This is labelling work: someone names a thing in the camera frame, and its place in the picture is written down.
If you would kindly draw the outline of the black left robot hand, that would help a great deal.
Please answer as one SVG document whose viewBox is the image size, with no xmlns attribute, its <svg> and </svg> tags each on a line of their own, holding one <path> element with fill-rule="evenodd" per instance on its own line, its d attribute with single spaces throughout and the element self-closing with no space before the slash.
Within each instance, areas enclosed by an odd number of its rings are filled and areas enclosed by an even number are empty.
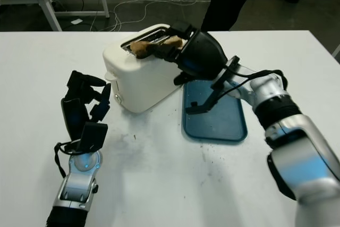
<svg viewBox="0 0 340 227">
<path fill-rule="evenodd" d="M 80 139 L 87 122 L 102 121 L 110 109 L 111 84 L 103 79 L 71 72 L 68 91 L 61 99 L 66 129 L 72 141 Z"/>
</svg>

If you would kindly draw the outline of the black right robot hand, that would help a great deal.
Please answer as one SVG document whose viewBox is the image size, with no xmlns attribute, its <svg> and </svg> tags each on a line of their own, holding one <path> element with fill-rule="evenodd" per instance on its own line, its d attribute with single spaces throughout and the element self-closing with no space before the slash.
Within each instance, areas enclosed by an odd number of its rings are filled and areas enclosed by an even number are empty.
<svg viewBox="0 0 340 227">
<path fill-rule="evenodd" d="M 177 64 L 181 73 L 174 78 L 176 86 L 193 80 L 214 80 L 225 67 L 227 58 L 218 41 L 209 33 L 179 21 L 167 30 L 169 36 L 178 36 L 187 42 L 179 49 L 168 44 L 150 44 L 146 47 L 148 55 Z"/>
</svg>

